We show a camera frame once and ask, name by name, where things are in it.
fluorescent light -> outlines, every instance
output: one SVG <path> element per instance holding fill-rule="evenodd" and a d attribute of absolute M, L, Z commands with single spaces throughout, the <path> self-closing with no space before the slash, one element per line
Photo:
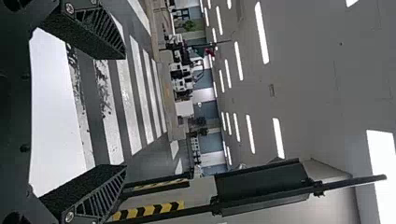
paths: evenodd
<path fill-rule="evenodd" d="M 257 29 L 259 31 L 260 45 L 262 46 L 262 61 L 264 64 L 267 64 L 270 62 L 270 56 L 268 54 L 267 37 L 265 36 L 262 5 L 260 2 L 257 2 L 254 11 L 256 12 Z"/>
<path fill-rule="evenodd" d="M 227 157 L 227 147 L 225 146 L 225 142 L 223 141 L 223 149 L 224 149 L 224 156 Z"/>
<path fill-rule="evenodd" d="M 218 98 L 218 89 L 216 88 L 216 82 L 213 82 L 213 90 L 215 91 L 216 98 Z"/>
<path fill-rule="evenodd" d="M 239 134 L 238 117 L 233 113 L 233 124 L 235 125 L 236 141 L 241 142 L 241 136 Z"/>
<path fill-rule="evenodd" d="M 205 21 L 206 21 L 206 26 L 209 27 L 209 17 L 207 16 L 207 8 L 205 7 L 204 9 L 204 13 L 205 13 Z"/>
<path fill-rule="evenodd" d="M 210 55 L 210 54 L 209 54 L 209 65 L 210 65 L 210 68 L 212 68 L 212 67 L 213 67 L 213 63 L 212 63 L 212 55 Z"/>
<path fill-rule="evenodd" d="M 231 153 L 229 147 L 227 147 L 227 153 L 228 153 L 228 163 L 230 163 L 230 165 L 233 165 L 233 160 L 231 159 Z"/>
<path fill-rule="evenodd" d="M 285 151 L 283 150 L 282 132 L 280 131 L 279 119 L 273 118 L 277 156 L 281 159 L 285 159 Z"/>
<path fill-rule="evenodd" d="M 213 42 L 218 43 L 218 38 L 216 37 L 216 30 L 212 28 Z"/>
<path fill-rule="evenodd" d="M 218 23 L 219 23 L 220 35 L 222 35 L 223 34 L 223 30 L 222 30 L 221 15 L 220 15 L 220 8 L 219 7 L 216 7 L 216 13 L 218 14 Z"/>
<path fill-rule="evenodd" d="M 346 6 L 351 7 L 355 3 L 359 2 L 359 0 L 346 0 Z"/>
<path fill-rule="evenodd" d="M 385 174 L 388 180 L 375 183 L 381 224 L 394 223 L 393 205 L 396 200 L 396 152 L 393 133 L 367 130 L 370 160 L 374 175 Z"/>
<path fill-rule="evenodd" d="M 199 4 L 201 6 L 201 12 L 204 13 L 204 4 L 202 3 L 202 0 L 199 0 Z"/>
<path fill-rule="evenodd" d="M 224 60 L 225 63 L 225 73 L 227 74 L 227 82 L 228 82 L 228 88 L 232 88 L 233 85 L 231 83 L 231 76 L 230 76 L 230 67 L 228 66 L 228 60 Z"/>
<path fill-rule="evenodd" d="M 242 71 L 241 55 L 239 54 L 238 42 L 235 41 L 233 45 L 235 47 L 236 65 L 238 66 L 239 80 L 242 81 L 244 80 L 244 72 Z"/>
<path fill-rule="evenodd" d="M 220 76 L 220 84 L 221 84 L 221 91 L 224 93 L 225 89 L 224 89 L 224 80 L 222 78 L 222 72 L 221 70 L 219 70 L 219 76 Z"/>
<path fill-rule="evenodd" d="M 225 131 L 227 131 L 227 128 L 225 126 L 225 118 L 224 118 L 224 113 L 223 112 L 221 112 L 221 121 L 222 121 L 222 124 L 223 124 L 223 130 L 225 132 Z"/>
<path fill-rule="evenodd" d="M 227 112 L 225 115 L 227 117 L 228 134 L 231 135 L 233 134 L 233 131 L 231 130 L 230 114 Z"/>
<path fill-rule="evenodd" d="M 250 142 L 251 153 L 256 154 L 256 148 L 254 146 L 253 130 L 251 128 L 250 115 L 247 115 L 247 132 L 248 132 L 248 140 Z"/>

concrete floor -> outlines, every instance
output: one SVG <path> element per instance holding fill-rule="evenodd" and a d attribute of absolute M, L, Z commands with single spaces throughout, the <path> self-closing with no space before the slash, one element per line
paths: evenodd
<path fill-rule="evenodd" d="M 30 183 L 37 196 L 103 163 L 128 164 L 130 181 L 189 169 L 187 152 L 170 147 L 166 124 L 172 115 L 162 98 L 168 74 L 153 60 L 145 2 L 104 3 L 124 39 L 124 61 L 93 61 L 35 32 Z"/>

hazard stripe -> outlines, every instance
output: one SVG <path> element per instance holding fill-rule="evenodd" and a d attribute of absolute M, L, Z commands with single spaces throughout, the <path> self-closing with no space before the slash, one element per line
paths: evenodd
<path fill-rule="evenodd" d="M 128 217 L 128 210 L 121 211 L 120 220 L 126 219 Z"/>
<path fill-rule="evenodd" d="M 178 208 L 178 203 L 171 203 L 172 207 L 171 207 L 171 212 L 176 211 Z"/>
<path fill-rule="evenodd" d="M 154 204 L 154 214 L 160 214 L 163 207 L 160 204 Z"/>
<path fill-rule="evenodd" d="M 175 212 L 184 209 L 184 201 L 148 205 L 139 208 L 122 210 L 113 215 L 113 221 L 120 221 L 136 217 L 149 217 L 152 215 Z"/>
<path fill-rule="evenodd" d="M 148 185 L 136 186 L 136 187 L 134 187 L 134 191 L 138 191 L 138 190 L 142 190 L 142 189 L 153 189 L 153 188 L 158 188 L 158 187 L 163 187 L 163 186 L 168 186 L 168 185 L 179 184 L 179 183 L 187 182 L 187 181 L 189 181 L 189 179 L 181 178 L 181 179 L 165 181 L 165 182 L 161 182 L 161 183 L 153 183 L 153 184 L 148 184 Z"/>
<path fill-rule="evenodd" d="M 145 207 L 137 208 L 137 215 L 136 217 L 142 217 L 145 214 Z"/>

metal frame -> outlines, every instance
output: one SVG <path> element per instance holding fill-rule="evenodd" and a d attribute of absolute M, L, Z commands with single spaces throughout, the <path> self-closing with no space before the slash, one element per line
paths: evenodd
<path fill-rule="evenodd" d="M 237 208 L 238 206 L 263 203 L 263 202 L 271 205 L 271 203 L 275 200 L 283 200 L 283 202 L 284 202 L 283 204 L 290 203 L 290 199 L 291 199 L 291 201 L 299 202 L 300 196 L 302 196 L 302 195 L 314 194 L 315 196 L 320 197 L 320 196 L 324 195 L 324 192 L 327 190 L 367 185 L 367 184 L 374 183 L 376 181 L 386 180 L 386 179 L 387 179 L 387 177 L 385 175 L 374 175 L 374 176 L 367 176 L 367 177 L 358 177 L 358 178 L 353 178 L 353 179 L 348 179 L 348 180 L 341 180 L 341 181 L 336 181 L 336 182 L 326 183 L 326 184 L 323 184 L 321 181 L 318 181 L 318 182 L 312 181 L 310 183 L 311 186 L 302 188 L 302 189 L 288 190 L 288 191 L 277 192 L 277 193 L 272 193 L 272 194 L 268 194 L 268 195 L 261 195 L 261 196 L 256 196 L 256 197 L 240 199 L 240 200 L 234 200 L 234 201 L 225 202 L 225 203 L 219 203 L 216 200 L 216 197 L 214 197 L 214 198 L 212 198 L 212 204 L 208 204 L 208 205 L 187 208 L 187 209 L 183 209 L 183 210 L 179 210 L 179 211 L 175 211 L 175 212 L 171 212 L 171 213 L 158 214 L 158 215 L 153 215 L 153 216 L 149 216 L 149 217 L 138 217 L 138 218 L 126 219 L 126 220 L 122 220 L 122 221 L 112 221 L 112 222 L 108 222 L 108 223 L 109 224 L 148 223 L 148 222 L 166 220 L 166 219 L 177 218 L 177 217 L 194 216 L 194 215 L 198 215 L 198 214 L 202 214 L 202 213 L 212 213 L 213 215 L 223 215 L 224 216 L 223 211 L 227 208 L 235 208 L 235 207 Z"/>

yellow and black striped barrier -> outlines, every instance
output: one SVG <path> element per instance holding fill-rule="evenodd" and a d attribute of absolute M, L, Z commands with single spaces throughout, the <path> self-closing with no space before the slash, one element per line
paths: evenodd
<path fill-rule="evenodd" d="M 164 186 L 169 186 L 169 185 L 180 184 L 180 183 L 184 183 L 184 182 L 188 182 L 188 181 L 189 181 L 189 179 L 187 179 L 187 178 L 180 178 L 180 179 L 161 182 L 161 183 L 153 183 L 153 184 L 148 184 L 148 185 L 136 186 L 136 187 L 134 187 L 133 191 L 159 188 L 159 187 L 164 187 Z"/>
<path fill-rule="evenodd" d="M 137 218 L 137 217 L 148 217 L 157 214 L 174 212 L 181 209 L 184 209 L 184 201 L 178 201 L 174 203 L 154 204 L 154 205 L 119 211 L 113 215 L 113 221 L 121 221 L 130 218 Z"/>
<path fill-rule="evenodd" d="M 120 198 L 127 199 L 134 196 L 157 193 L 171 189 L 188 188 L 189 186 L 190 180 L 183 175 L 151 179 L 126 185 Z"/>

